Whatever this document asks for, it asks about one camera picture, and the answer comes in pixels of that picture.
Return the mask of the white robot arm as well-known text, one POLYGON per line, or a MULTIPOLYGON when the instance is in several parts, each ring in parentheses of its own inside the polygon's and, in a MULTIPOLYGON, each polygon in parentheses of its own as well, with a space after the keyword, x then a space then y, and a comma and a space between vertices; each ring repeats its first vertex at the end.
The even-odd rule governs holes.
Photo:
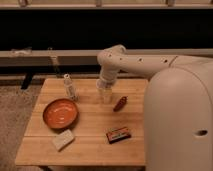
POLYGON ((97 86, 121 70, 149 80, 144 96, 146 171, 213 171, 213 58, 128 55, 122 45, 97 55, 97 86))

